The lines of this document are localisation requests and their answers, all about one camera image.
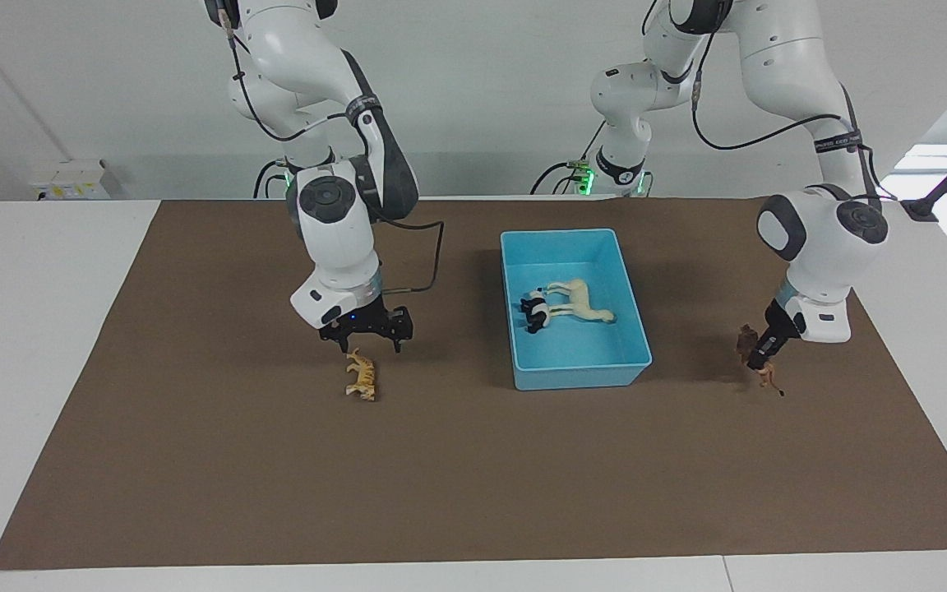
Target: toy animal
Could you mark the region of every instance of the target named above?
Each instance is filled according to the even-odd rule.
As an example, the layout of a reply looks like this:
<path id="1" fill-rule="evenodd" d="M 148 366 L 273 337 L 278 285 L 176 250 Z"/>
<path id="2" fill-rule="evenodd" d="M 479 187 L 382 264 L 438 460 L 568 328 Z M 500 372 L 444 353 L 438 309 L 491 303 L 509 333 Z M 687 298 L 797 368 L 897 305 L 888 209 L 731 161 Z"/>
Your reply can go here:
<path id="1" fill-rule="evenodd" d="M 612 311 L 595 311 L 590 307 L 590 289 L 587 282 L 575 278 L 568 282 L 556 281 L 547 286 L 548 294 L 564 294 L 568 296 L 568 304 L 557 304 L 550 307 L 550 315 L 575 315 L 584 320 L 598 320 L 616 322 L 616 315 Z"/>
<path id="2" fill-rule="evenodd" d="M 533 335 L 550 325 L 550 307 L 542 288 L 529 292 L 529 300 L 521 299 L 521 312 L 525 313 L 525 320 L 529 323 L 526 329 Z"/>
<path id="3" fill-rule="evenodd" d="M 346 354 L 347 358 L 352 359 L 346 369 L 346 372 L 357 373 L 357 383 L 345 387 L 345 394 L 360 395 L 361 400 L 375 400 L 375 363 L 372 360 L 360 355 L 360 349 L 354 349 L 351 354 Z"/>
<path id="4" fill-rule="evenodd" d="M 759 332 L 751 329 L 751 325 L 744 325 L 740 329 L 740 335 L 737 337 L 737 355 L 740 355 L 741 363 L 748 363 L 748 360 L 751 360 L 751 354 L 755 352 L 755 348 L 759 346 Z M 777 382 L 774 382 L 774 374 L 777 373 L 777 368 L 774 366 L 774 363 L 767 361 L 765 366 L 762 367 L 762 370 L 756 371 L 759 373 L 759 387 L 765 389 L 767 386 L 772 386 L 781 396 L 784 396 L 784 391 L 779 389 Z"/>

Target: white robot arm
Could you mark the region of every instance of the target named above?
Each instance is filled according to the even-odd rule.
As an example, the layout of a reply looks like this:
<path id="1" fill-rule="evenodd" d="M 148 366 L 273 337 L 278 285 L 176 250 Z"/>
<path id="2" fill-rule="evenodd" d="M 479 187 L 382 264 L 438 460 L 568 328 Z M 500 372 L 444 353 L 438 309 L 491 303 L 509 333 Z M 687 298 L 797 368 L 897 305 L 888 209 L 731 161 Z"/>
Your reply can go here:
<path id="1" fill-rule="evenodd" d="M 760 211 L 760 238 L 790 267 L 749 366 L 760 370 L 790 338 L 849 340 L 846 298 L 884 247 L 887 224 L 861 152 L 857 118 L 828 64 L 815 0 L 661 0 L 651 19 L 644 39 L 648 60 L 609 68 L 594 80 L 591 99 L 607 123 L 593 161 L 595 192 L 629 195 L 638 184 L 651 138 L 644 113 L 691 100 L 700 132 L 694 56 L 714 35 L 736 33 L 748 97 L 764 111 L 805 125 L 824 181 L 774 195 Z"/>
<path id="2" fill-rule="evenodd" d="M 357 60 L 321 30 L 321 19 L 334 14 L 337 2 L 206 0 L 206 5 L 211 19 L 225 27 L 233 50 L 237 35 L 251 53 L 252 67 L 230 87 L 233 103 L 284 141 L 293 173 L 287 206 L 316 263 L 290 299 L 294 310 L 343 351 L 349 351 L 353 333 L 377 333 L 400 351 L 413 327 L 407 308 L 387 311 L 383 303 L 372 222 L 406 217 L 418 202 L 418 185 Z M 309 124 L 300 109 L 322 100 L 345 105 L 346 119 L 363 140 L 363 155 L 337 162 L 323 140 L 297 143 Z"/>

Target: yellow toy tiger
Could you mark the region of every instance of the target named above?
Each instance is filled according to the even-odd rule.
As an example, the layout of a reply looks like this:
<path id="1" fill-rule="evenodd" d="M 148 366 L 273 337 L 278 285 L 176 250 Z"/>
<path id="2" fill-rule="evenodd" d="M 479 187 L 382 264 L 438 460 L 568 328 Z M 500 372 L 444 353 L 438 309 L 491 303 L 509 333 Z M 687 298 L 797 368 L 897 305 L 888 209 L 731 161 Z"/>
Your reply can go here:
<path id="1" fill-rule="evenodd" d="M 357 373 L 356 385 L 346 386 L 345 394 L 358 394 L 362 400 L 374 401 L 375 363 L 360 355 L 360 349 L 354 349 L 351 354 L 346 354 L 345 357 L 353 360 L 353 363 L 351 363 L 345 371 Z"/>

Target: brown mat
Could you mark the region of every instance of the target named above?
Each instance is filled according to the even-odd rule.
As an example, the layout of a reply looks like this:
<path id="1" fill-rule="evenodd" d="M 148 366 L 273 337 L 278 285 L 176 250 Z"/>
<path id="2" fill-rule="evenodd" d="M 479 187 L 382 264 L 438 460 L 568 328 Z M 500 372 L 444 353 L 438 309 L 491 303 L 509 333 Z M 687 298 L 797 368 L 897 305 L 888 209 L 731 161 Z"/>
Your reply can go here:
<path id="1" fill-rule="evenodd" d="M 786 398 L 732 352 L 785 265 L 752 201 L 423 203 L 448 236 L 381 402 L 290 310 L 281 203 L 163 203 L 0 543 L 0 569 L 947 548 L 947 453 L 856 299 L 789 345 Z M 614 228 L 655 363 L 628 389 L 512 386 L 504 229 Z M 433 233 L 377 229 L 391 285 Z"/>

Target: white toy horse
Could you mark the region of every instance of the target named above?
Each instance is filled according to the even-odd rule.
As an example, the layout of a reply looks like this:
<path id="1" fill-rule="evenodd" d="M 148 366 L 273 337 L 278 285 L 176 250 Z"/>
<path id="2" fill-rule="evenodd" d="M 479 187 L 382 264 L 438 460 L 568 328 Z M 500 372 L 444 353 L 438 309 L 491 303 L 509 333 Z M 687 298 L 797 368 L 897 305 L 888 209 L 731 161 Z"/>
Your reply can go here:
<path id="1" fill-rule="evenodd" d="M 595 311 L 590 307 L 590 289 L 587 288 L 587 282 L 580 278 L 568 282 L 553 282 L 547 286 L 546 293 L 568 296 L 568 304 L 550 307 L 550 316 L 575 315 L 583 320 L 616 322 L 616 315 L 612 314 L 612 311 Z"/>

